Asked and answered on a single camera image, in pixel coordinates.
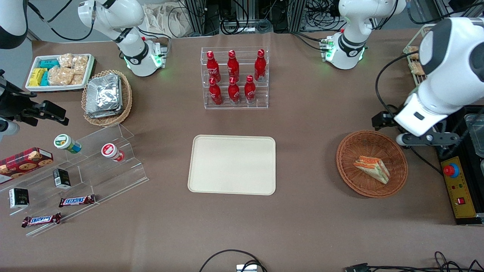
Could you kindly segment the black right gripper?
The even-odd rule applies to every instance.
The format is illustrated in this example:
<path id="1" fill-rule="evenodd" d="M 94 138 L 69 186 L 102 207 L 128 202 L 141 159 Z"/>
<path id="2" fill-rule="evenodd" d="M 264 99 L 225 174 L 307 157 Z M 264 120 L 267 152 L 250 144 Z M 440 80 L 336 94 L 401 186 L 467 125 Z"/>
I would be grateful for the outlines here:
<path id="1" fill-rule="evenodd" d="M 24 122 L 30 126 L 37 126 L 38 119 L 30 116 L 24 116 L 24 110 L 31 110 L 36 103 L 31 98 L 36 97 L 36 93 L 15 94 L 10 91 L 2 91 L 0 96 L 0 117 L 8 121 L 16 120 Z M 63 126 L 69 124 L 66 117 L 66 110 L 49 100 L 44 100 L 37 105 L 39 119 L 50 119 L 58 122 Z"/>

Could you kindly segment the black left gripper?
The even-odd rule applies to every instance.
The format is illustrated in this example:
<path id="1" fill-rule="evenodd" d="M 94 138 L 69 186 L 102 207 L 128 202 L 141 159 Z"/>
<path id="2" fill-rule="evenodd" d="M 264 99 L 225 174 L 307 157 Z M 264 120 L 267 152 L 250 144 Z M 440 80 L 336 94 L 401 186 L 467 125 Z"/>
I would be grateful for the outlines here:
<path id="1" fill-rule="evenodd" d="M 386 127 L 398 126 L 398 123 L 395 121 L 395 117 L 396 114 L 391 111 L 381 111 L 372 117 L 373 129 L 375 131 L 379 131 L 380 129 Z"/>

